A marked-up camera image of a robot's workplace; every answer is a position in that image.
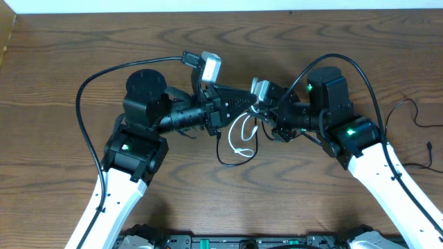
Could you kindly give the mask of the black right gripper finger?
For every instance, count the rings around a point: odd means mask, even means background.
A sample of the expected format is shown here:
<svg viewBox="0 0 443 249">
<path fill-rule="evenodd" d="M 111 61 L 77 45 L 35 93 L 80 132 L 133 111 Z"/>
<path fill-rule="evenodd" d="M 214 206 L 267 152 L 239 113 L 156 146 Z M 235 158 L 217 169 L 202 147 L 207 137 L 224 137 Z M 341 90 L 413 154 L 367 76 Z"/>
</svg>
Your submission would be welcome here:
<svg viewBox="0 0 443 249">
<path fill-rule="evenodd" d="M 273 109 L 256 109 L 254 113 L 261 121 L 267 123 L 273 128 L 276 128 L 277 113 Z"/>
<path fill-rule="evenodd" d="M 286 92 L 287 88 L 282 88 L 274 82 L 269 82 L 268 99 L 270 99 L 271 104 L 277 104 Z M 292 92 L 286 100 L 300 102 L 300 98 L 294 92 Z"/>
</svg>

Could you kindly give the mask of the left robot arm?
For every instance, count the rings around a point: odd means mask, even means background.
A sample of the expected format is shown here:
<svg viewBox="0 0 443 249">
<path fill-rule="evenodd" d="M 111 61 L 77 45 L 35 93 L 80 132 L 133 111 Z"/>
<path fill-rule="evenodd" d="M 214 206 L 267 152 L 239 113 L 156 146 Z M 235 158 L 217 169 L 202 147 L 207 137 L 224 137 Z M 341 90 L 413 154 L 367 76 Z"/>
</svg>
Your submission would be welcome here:
<svg viewBox="0 0 443 249">
<path fill-rule="evenodd" d="M 132 73 L 97 183 L 67 248 L 111 248 L 169 150 L 163 134 L 201 127 L 211 136 L 256 101 L 250 91 L 209 84 L 194 95 L 166 84 L 153 69 Z"/>
</svg>

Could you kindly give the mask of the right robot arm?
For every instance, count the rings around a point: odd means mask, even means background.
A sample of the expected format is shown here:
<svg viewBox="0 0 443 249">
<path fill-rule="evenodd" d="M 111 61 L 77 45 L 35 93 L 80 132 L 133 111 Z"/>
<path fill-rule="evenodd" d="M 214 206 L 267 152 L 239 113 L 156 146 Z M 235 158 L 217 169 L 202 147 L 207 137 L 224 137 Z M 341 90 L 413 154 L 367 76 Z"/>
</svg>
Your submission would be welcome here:
<svg viewBox="0 0 443 249">
<path fill-rule="evenodd" d="M 307 77 L 309 102 L 268 80 L 253 79 L 255 112 L 269 123 L 276 140 L 289 142 L 295 132 L 316 133 L 323 151 L 337 159 L 377 200 L 409 248 L 442 247 L 442 213 L 399 162 L 381 129 L 354 111 L 347 81 L 334 66 Z"/>
</svg>

